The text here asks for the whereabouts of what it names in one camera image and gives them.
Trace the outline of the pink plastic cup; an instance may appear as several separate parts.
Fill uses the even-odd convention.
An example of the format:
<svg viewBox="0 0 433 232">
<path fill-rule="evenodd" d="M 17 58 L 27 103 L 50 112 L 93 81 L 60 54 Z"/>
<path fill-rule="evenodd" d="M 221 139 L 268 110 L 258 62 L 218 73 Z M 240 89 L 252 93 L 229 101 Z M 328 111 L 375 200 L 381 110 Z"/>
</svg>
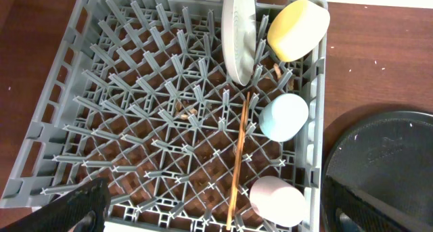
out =
<svg viewBox="0 0 433 232">
<path fill-rule="evenodd" d="M 298 225 L 307 215 L 303 194 L 277 177 L 259 178 L 251 187 L 249 200 L 257 215 L 283 227 Z"/>
</svg>

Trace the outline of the light blue plastic cup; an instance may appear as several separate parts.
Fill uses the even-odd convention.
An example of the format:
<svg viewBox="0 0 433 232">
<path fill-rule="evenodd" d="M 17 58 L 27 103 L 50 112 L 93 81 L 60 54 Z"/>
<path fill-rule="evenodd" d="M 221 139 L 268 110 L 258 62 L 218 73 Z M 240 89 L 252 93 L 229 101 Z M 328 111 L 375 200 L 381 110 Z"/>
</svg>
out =
<svg viewBox="0 0 433 232">
<path fill-rule="evenodd" d="M 292 139 L 309 117 L 305 100 L 293 93 L 276 97 L 265 106 L 259 115 L 262 133 L 272 141 L 284 142 Z"/>
</svg>

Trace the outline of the yellow plastic bowl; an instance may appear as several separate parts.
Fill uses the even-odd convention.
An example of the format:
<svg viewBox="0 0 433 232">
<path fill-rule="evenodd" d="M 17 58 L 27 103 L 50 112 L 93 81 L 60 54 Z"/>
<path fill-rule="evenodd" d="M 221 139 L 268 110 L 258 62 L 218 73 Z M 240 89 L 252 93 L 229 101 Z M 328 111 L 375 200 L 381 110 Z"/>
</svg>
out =
<svg viewBox="0 0 433 232">
<path fill-rule="evenodd" d="M 281 10 L 272 21 L 267 41 L 280 61 L 293 62 L 319 44 L 329 23 L 327 9 L 309 0 L 297 0 Z"/>
</svg>

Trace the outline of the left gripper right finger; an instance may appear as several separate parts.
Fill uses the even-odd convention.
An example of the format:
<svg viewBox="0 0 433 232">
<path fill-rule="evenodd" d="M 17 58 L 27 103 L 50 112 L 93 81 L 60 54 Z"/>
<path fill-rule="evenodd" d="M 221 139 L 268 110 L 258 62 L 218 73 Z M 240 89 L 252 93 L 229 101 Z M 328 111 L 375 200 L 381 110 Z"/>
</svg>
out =
<svg viewBox="0 0 433 232">
<path fill-rule="evenodd" d="M 339 183 L 323 181 L 322 211 L 327 231 L 431 231 L 432 226 L 381 200 Z"/>
</svg>

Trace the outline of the wooden chopstick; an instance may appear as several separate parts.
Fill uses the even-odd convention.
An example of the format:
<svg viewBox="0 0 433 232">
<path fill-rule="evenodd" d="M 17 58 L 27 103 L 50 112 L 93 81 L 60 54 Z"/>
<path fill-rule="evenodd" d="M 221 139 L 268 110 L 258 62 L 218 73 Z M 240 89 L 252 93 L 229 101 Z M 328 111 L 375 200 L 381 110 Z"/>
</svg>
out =
<svg viewBox="0 0 433 232">
<path fill-rule="evenodd" d="M 250 92 L 247 93 L 246 98 L 246 108 L 245 108 L 245 114 L 244 114 L 244 125 L 245 127 L 248 125 L 248 115 L 249 115 L 249 105 L 250 105 Z"/>
<path fill-rule="evenodd" d="M 236 207 L 237 186 L 239 183 L 240 169 L 241 169 L 241 163 L 242 163 L 242 152 L 243 152 L 243 148 L 244 148 L 244 138 L 245 138 L 245 132 L 246 132 L 246 127 L 244 125 L 245 108 L 246 108 L 246 100 L 243 103 L 242 116 L 241 116 L 241 122 L 240 122 L 240 130 L 239 130 L 237 149 L 236 149 L 236 154 L 235 154 L 235 164 L 234 164 L 233 179 L 232 179 L 232 184 L 231 184 L 231 195 L 230 195 L 230 200 L 229 200 L 230 203 L 229 203 L 227 222 L 226 222 L 226 230 L 227 231 L 231 230 L 231 222 L 232 222 L 233 214 L 235 212 L 235 207 Z"/>
</svg>

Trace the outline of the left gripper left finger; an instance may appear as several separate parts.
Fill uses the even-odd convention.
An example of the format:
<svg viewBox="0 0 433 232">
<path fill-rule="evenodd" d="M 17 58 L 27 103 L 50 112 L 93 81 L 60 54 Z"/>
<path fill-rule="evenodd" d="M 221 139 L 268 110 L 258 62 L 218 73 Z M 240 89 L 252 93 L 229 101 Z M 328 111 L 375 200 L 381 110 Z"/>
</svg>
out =
<svg viewBox="0 0 433 232">
<path fill-rule="evenodd" d="M 2 231 L 103 231 L 111 196 L 106 178 L 96 178 L 11 223 Z"/>
</svg>

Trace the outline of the grey round plate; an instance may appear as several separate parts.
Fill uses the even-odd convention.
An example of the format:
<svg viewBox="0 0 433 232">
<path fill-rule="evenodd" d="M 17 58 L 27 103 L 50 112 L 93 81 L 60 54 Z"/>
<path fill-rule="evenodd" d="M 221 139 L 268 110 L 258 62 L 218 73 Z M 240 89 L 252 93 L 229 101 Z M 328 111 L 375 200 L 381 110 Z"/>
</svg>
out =
<svg viewBox="0 0 433 232">
<path fill-rule="evenodd" d="M 228 75 L 237 84 L 247 85 L 256 53 L 254 0 L 223 0 L 221 42 Z"/>
</svg>

